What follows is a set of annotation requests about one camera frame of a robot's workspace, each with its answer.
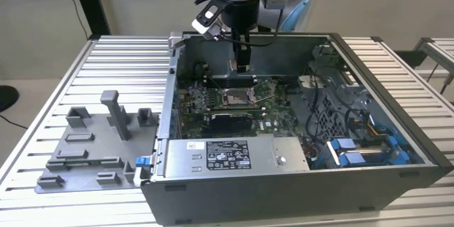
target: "slotted metal table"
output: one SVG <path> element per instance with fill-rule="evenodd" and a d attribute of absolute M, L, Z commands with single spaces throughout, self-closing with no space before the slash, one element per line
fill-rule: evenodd
<path fill-rule="evenodd" d="M 453 106 L 384 42 L 369 37 L 345 40 L 454 163 Z M 169 62 L 167 37 L 103 36 L 87 42 L 0 169 L 0 226 L 158 226 L 141 189 L 35 194 L 34 187 L 67 126 L 71 106 L 107 113 L 99 97 L 103 90 L 115 89 L 129 112 L 151 107 L 161 113 Z M 454 226 L 454 173 L 429 188 L 409 191 L 380 212 L 217 226 L 314 225 Z"/>

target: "black cable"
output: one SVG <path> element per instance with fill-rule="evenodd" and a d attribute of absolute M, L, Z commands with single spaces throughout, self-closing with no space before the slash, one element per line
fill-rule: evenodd
<path fill-rule="evenodd" d="M 438 63 L 437 63 L 437 65 L 436 65 L 434 69 L 433 69 L 433 72 L 432 72 L 430 75 L 429 75 L 428 82 L 429 82 L 430 79 L 433 78 L 433 75 L 434 75 L 434 73 L 436 73 L 437 68 L 438 68 Z"/>
<path fill-rule="evenodd" d="M 344 122 L 346 124 L 346 138 L 350 136 L 350 125 L 349 125 L 349 117 L 350 117 L 352 110 L 346 111 L 346 115 L 344 116 Z"/>
<path fill-rule="evenodd" d="M 18 126 L 18 127 L 22 127 L 23 129 L 28 129 L 28 127 L 26 127 L 26 126 L 20 125 L 20 124 L 12 122 L 11 120 L 8 120 L 8 118 L 4 117 L 3 115 L 0 115 L 0 118 L 2 118 L 3 120 L 6 120 L 10 124 L 12 124 L 12 125 L 15 125 L 15 126 Z"/>
<path fill-rule="evenodd" d="M 282 15 L 285 13 L 285 10 L 281 9 L 280 11 L 280 17 L 278 17 L 278 24 L 277 24 L 277 30 L 276 30 L 276 33 L 273 35 L 273 39 L 271 39 L 271 42 L 266 43 L 266 44 L 254 44 L 254 43 L 249 43 L 249 42 L 243 42 L 243 41 L 238 41 L 238 40 L 234 40 L 231 38 L 222 38 L 222 40 L 227 41 L 227 42 L 231 42 L 231 43 L 235 43 L 235 44 L 241 44 L 241 45 L 246 45 L 246 46 L 255 46 L 255 47 L 265 47 L 265 46 L 269 46 L 271 44 L 276 43 L 277 41 L 277 38 L 278 38 L 278 34 L 280 34 L 280 26 L 281 26 L 281 20 L 282 20 Z"/>
<path fill-rule="evenodd" d="M 85 27 L 83 21 L 82 21 L 82 19 L 81 19 L 81 15 L 79 15 L 79 10 L 78 10 L 77 1 L 75 1 L 75 0 L 73 0 L 73 3 L 74 3 L 74 8 L 77 9 L 77 15 L 78 15 L 79 23 L 81 23 L 81 26 L 83 27 L 83 30 L 85 30 L 85 33 L 86 33 L 86 39 L 89 40 L 89 34 L 87 34 L 87 30 L 86 30 L 86 27 Z"/>
<path fill-rule="evenodd" d="M 442 95 L 444 95 L 444 92 L 445 92 L 445 90 L 446 90 L 446 87 L 448 87 L 448 83 L 446 83 L 446 84 L 444 84 L 444 86 L 442 86 L 442 89 L 441 89 L 441 91 L 440 91 L 440 94 L 442 94 Z"/>

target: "blue latch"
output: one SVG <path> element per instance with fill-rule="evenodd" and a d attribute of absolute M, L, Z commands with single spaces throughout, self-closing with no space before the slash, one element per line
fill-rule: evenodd
<path fill-rule="evenodd" d="M 137 167 L 150 167 L 151 159 L 150 156 L 142 156 L 135 159 L 135 166 Z"/>
<path fill-rule="evenodd" d="M 354 150 L 357 149 L 356 142 L 352 138 L 336 138 L 332 141 L 332 145 L 334 150 L 344 149 L 344 150 Z"/>

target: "metal frame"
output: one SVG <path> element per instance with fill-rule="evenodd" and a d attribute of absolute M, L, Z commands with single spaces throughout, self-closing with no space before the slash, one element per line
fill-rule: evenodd
<path fill-rule="evenodd" d="M 454 74 L 454 38 L 424 37 L 414 49 L 428 54 L 448 72 Z"/>
<path fill-rule="evenodd" d="M 454 111 L 438 92 L 408 67 L 384 42 L 344 38 L 368 69 L 454 163 Z M 106 37 L 89 42 L 66 74 L 31 129 L 11 154 L 0 175 L 0 225 L 26 226 L 150 226 L 155 224 L 139 189 L 36 195 L 32 188 L 55 150 L 54 137 L 66 125 L 62 115 L 70 105 L 105 108 L 90 95 L 115 87 L 127 94 L 123 103 L 134 112 L 150 107 L 161 112 L 169 72 L 167 38 Z M 434 185 L 406 192 L 381 212 L 235 222 L 230 226 L 450 226 L 454 222 L 454 172 Z"/>

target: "cable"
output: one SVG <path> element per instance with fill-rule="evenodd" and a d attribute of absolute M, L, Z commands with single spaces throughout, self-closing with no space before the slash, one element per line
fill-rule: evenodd
<path fill-rule="evenodd" d="M 277 38 L 278 38 L 278 34 L 280 34 L 280 26 L 281 26 L 281 20 L 282 20 L 282 15 L 285 13 L 285 10 L 281 9 L 280 11 L 280 17 L 278 17 L 278 24 L 277 24 L 277 30 L 276 30 L 276 33 L 273 35 L 273 39 L 271 39 L 271 42 L 266 43 L 266 44 L 254 44 L 254 43 L 249 43 L 249 42 L 242 42 L 242 41 L 238 41 L 238 40 L 234 40 L 231 38 L 222 38 L 222 40 L 227 41 L 227 42 L 231 42 L 231 43 L 235 43 L 235 44 L 241 44 L 241 45 L 246 45 L 246 46 L 255 46 L 255 47 L 265 47 L 265 46 L 269 46 L 271 44 L 274 44 L 274 42 L 277 41 Z"/>
<path fill-rule="evenodd" d="M 3 115 L 0 115 L 0 118 L 2 118 L 3 120 L 6 120 L 10 124 L 12 124 L 12 125 L 15 125 L 15 126 L 18 126 L 18 127 L 22 127 L 23 129 L 28 129 L 28 127 L 26 127 L 26 126 L 20 125 L 20 124 L 12 122 L 11 120 L 8 120 L 8 118 L 4 117 Z"/>
<path fill-rule="evenodd" d="M 77 15 L 78 15 L 79 23 L 81 23 L 81 26 L 83 27 L 83 30 L 85 30 L 85 33 L 86 33 L 86 39 L 89 40 L 89 34 L 87 34 L 87 30 L 86 30 L 86 27 L 85 27 L 83 21 L 82 21 L 82 19 L 81 19 L 81 15 L 79 15 L 79 10 L 78 10 L 77 1 L 75 1 L 75 0 L 73 0 L 73 3 L 74 3 L 74 8 L 77 9 Z"/>
<path fill-rule="evenodd" d="M 370 125 L 370 123 L 368 123 L 368 126 L 369 126 L 369 128 L 370 128 L 372 133 L 374 133 L 374 135 L 378 136 L 380 134 L 378 134 L 378 132 L 376 131 L 374 127 Z"/>
<path fill-rule="evenodd" d="M 434 73 L 436 73 L 437 68 L 438 68 L 438 63 L 437 63 L 437 65 L 436 65 L 434 69 L 433 69 L 433 72 L 432 72 L 430 75 L 429 75 L 428 82 L 429 82 L 430 79 L 433 78 L 433 75 L 434 75 Z"/>

